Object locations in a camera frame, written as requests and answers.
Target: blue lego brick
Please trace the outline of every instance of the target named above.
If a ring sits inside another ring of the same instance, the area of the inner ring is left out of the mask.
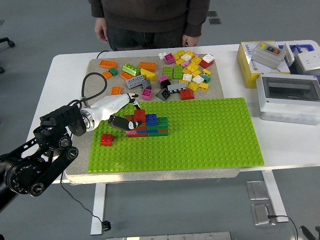
[[[146,114],[145,115],[145,125],[147,127],[154,127],[157,126],[158,120],[157,120],[157,114]]]

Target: power cord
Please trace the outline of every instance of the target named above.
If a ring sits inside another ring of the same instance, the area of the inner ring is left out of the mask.
[[[93,217],[97,218],[100,221],[101,226],[102,226],[102,230],[104,232],[111,230],[111,223],[109,221],[107,221],[107,220],[106,221],[101,221],[100,217],[94,215],[92,213],[92,211],[90,211],[89,209],[85,208],[85,206],[82,204],[82,202],[80,202],[79,200],[75,199],[74,196],[72,196],[72,194],[67,189],[64,188],[64,186],[62,185],[63,175],[64,175],[64,173],[61,174],[61,178],[60,178],[60,186],[62,187],[62,189],[65,190],[74,201],[79,203],[84,210],[88,211]]]
[[[292,219],[290,217],[285,216],[285,215],[268,215],[268,219],[275,219],[275,218],[278,218],[278,217],[285,217],[285,218],[290,219],[290,221],[293,223],[293,226],[294,226],[295,232],[296,232],[296,236],[294,236],[294,239],[298,240],[298,229],[297,229],[294,221],[292,221]]]

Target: white lego brick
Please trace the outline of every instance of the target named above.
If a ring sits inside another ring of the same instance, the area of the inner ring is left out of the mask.
[[[192,80],[192,74],[183,74],[182,80],[187,80],[188,82],[191,82]]]
[[[184,59],[185,61],[189,61],[191,59],[191,56],[189,56],[188,54],[184,54],[181,56],[181,59]]]
[[[201,76],[196,76],[192,79],[192,82],[196,83],[196,84],[200,84],[203,83],[205,81],[205,79]]]
[[[215,57],[212,56],[212,55],[210,55],[210,54],[207,54],[207,55],[205,55],[202,59],[209,64],[209,63],[211,63],[213,60],[215,60]]]

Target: green lego baseplate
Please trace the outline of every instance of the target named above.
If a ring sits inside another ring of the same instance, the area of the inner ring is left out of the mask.
[[[244,98],[141,102],[146,114],[168,117],[168,136],[132,137],[108,121],[94,130],[89,173],[252,167],[264,164]],[[127,105],[116,115],[134,112]],[[112,134],[112,146],[101,146]]]

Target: yellow box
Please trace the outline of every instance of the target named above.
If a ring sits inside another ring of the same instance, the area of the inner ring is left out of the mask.
[[[241,42],[236,56],[236,60],[241,70],[244,85],[247,89],[257,88],[256,79],[261,73],[290,74],[290,70],[285,60],[283,60],[279,65],[280,72],[251,60],[252,53],[254,52],[255,47],[260,42],[261,41]],[[268,42],[269,44],[278,47],[277,42],[275,41],[264,42]]]

